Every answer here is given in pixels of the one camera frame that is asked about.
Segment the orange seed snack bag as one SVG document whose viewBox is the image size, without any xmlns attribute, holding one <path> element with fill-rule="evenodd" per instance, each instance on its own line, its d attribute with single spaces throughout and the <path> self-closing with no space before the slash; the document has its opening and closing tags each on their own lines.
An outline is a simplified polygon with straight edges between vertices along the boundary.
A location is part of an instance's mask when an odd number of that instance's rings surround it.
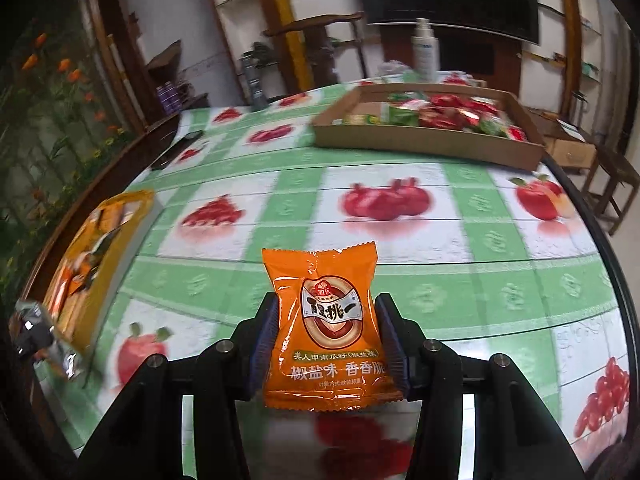
<svg viewBox="0 0 640 480">
<path fill-rule="evenodd" d="M 402 399 L 370 292 L 374 243 L 323 252 L 265 248 L 262 262 L 279 301 L 262 388 L 268 408 L 335 412 Z"/>
</svg>

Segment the silver foil snack bag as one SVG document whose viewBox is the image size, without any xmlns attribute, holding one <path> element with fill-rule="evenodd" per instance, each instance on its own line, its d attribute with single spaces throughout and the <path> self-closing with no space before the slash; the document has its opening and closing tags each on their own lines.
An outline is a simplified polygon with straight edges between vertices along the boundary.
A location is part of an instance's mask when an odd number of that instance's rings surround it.
<svg viewBox="0 0 640 480">
<path fill-rule="evenodd" d="M 63 338 L 41 302 L 17 300 L 9 329 L 20 362 L 48 362 L 67 380 L 82 372 L 80 353 Z"/>
</svg>

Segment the green fruit tablecloth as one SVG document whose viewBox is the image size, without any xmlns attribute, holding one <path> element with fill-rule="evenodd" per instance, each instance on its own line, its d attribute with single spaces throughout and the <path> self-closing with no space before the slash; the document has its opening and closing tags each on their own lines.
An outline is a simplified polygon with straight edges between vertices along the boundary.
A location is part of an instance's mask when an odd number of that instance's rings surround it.
<svg viewBox="0 0 640 480">
<path fill-rule="evenodd" d="M 203 137 L 132 182 L 163 210 L 107 311 L 92 367 L 74 382 L 38 370 L 73 450 L 145 356 L 194 356 L 254 314 L 271 288 L 264 249 L 367 242 L 378 248 L 373 292 L 462 356 L 514 359 L 582 465 L 623 439 L 630 366 L 617 288 L 550 168 L 319 150 L 311 118 L 344 92 L 182 115 L 180 131 Z"/>
</svg>

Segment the yellow tray box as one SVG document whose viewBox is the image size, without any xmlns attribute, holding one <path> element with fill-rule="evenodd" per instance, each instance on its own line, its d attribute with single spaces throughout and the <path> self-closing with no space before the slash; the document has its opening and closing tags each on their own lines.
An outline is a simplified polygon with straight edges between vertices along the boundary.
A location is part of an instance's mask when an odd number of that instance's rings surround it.
<svg viewBox="0 0 640 480">
<path fill-rule="evenodd" d="M 163 210 L 155 192 L 115 195 L 88 215 L 44 296 L 55 331 L 84 356 L 93 352 L 106 309 Z"/>
</svg>

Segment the black smartphone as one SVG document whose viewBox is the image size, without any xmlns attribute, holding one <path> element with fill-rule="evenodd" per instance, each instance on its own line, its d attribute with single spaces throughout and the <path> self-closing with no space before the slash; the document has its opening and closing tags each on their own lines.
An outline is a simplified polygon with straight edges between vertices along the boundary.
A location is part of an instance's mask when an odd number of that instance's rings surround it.
<svg viewBox="0 0 640 480">
<path fill-rule="evenodd" d="M 203 130 L 187 133 L 180 140 L 176 141 L 174 144 L 171 144 L 171 146 L 166 151 L 160 154 L 160 156 L 158 156 L 157 159 L 152 162 L 150 169 L 152 171 L 163 170 L 171 162 L 173 162 L 184 150 L 186 150 L 197 140 L 200 140 L 203 134 Z"/>
</svg>

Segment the brown cardboard tray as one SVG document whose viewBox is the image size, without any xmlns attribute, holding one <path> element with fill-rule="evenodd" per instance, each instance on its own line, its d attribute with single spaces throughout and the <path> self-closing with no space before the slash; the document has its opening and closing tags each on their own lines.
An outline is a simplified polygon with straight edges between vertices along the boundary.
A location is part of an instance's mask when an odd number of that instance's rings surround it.
<svg viewBox="0 0 640 480">
<path fill-rule="evenodd" d="M 516 97 L 461 84 L 358 86 L 311 121 L 319 148 L 429 154 L 535 170 L 544 139 Z"/>
</svg>

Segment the wooden stool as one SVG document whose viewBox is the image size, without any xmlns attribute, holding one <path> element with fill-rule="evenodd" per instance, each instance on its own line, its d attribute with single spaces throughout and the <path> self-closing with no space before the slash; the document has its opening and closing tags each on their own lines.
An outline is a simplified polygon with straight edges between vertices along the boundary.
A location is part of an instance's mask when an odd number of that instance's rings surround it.
<svg viewBox="0 0 640 480">
<path fill-rule="evenodd" d="M 591 183 L 598 170 L 601 169 L 608 176 L 604 190 L 598 194 L 590 190 Z M 623 206 L 614 197 L 615 191 L 621 185 L 630 186 L 630 194 Z M 632 203 L 639 192 L 639 174 L 628 160 L 607 148 L 605 145 L 596 146 L 596 154 L 589 168 L 586 180 L 582 186 L 582 197 L 590 206 L 597 220 L 608 222 L 608 235 L 613 236 L 631 210 Z"/>
</svg>

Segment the red candies in tray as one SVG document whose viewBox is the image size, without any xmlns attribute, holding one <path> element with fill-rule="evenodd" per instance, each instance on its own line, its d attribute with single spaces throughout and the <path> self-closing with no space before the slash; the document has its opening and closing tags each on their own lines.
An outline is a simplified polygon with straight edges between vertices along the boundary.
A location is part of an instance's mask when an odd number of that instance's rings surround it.
<svg viewBox="0 0 640 480">
<path fill-rule="evenodd" d="M 457 130 L 527 141 L 524 130 L 515 125 L 502 106 L 481 96 L 445 93 L 427 96 L 423 92 L 396 92 L 378 103 L 373 113 L 350 112 L 334 125 L 391 125 Z"/>
</svg>

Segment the purple bottles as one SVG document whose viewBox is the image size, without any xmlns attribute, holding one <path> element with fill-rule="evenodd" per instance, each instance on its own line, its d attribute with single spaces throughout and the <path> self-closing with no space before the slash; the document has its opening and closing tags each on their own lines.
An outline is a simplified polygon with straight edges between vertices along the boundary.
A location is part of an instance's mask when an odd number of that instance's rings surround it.
<svg viewBox="0 0 640 480">
<path fill-rule="evenodd" d="M 160 105 L 167 115 L 180 113 L 182 111 L 182 101 L 178 95 L 178 90 L 171 81 L 157 86 L 156 94 L 160 99 Z"/>
</svg>

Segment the grey flashlight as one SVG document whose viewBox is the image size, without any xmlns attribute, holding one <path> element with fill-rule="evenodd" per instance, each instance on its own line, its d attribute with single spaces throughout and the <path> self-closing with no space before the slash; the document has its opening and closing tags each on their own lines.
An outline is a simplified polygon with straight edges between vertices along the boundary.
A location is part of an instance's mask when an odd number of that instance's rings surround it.
<svg viewBox="0 0 640 480">
<path fill-rule="evenodd" d="M 269 106 L 269 102 L 265 96 L 264 90 L 262 90 L 262 83 L 260 82 L 256 64 L 250 51 L 247 51 L 242 55 L 241 66 L 252 110 L 254 110 L 254 112 L 264 110 Z"/>
</svg>

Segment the white spray bottle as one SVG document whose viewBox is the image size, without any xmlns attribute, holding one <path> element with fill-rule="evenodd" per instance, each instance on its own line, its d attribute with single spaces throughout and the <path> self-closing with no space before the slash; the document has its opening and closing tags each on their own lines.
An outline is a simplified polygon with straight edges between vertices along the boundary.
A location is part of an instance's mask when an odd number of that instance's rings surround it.
<svg viewBox="0 0 640 480">
<path fill-rule="evenodd" d="M 427 18 L 416 20 L 412 45 L 414 70 L 421 80 L 434 84 L 439 72 L 439 43 Z"/>
</svg>

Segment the wooden chair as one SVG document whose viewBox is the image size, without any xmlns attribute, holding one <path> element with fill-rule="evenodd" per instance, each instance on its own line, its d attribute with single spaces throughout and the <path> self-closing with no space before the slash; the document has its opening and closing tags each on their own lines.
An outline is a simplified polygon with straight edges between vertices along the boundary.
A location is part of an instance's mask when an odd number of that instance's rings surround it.
<svg viewBox="0 0 640 480">
<path fill-rule="evenodd" d="M 304 18 L 275 30 L 265 30 L 264 35 L 269 38 L 284 36 L 290 32 L 301 32 L 304 37 L 305 56 L 311 70 L 312 80 L 316 88 L 338 84 L 340 77 L 336 71 L 334 53 L 335 44 L 326 28 L 336 23 L 347 23 L 352 29 L 352 40 L 346 44 L 357 51 L 357 58 L 363 78 L 369 78 L 366 59 L 363 54 L 363 39 L 357 23 L 364 18 L 364 13 L 358 11 L 351 14 L 323 14 L 313 18 Z"/>
</svg>

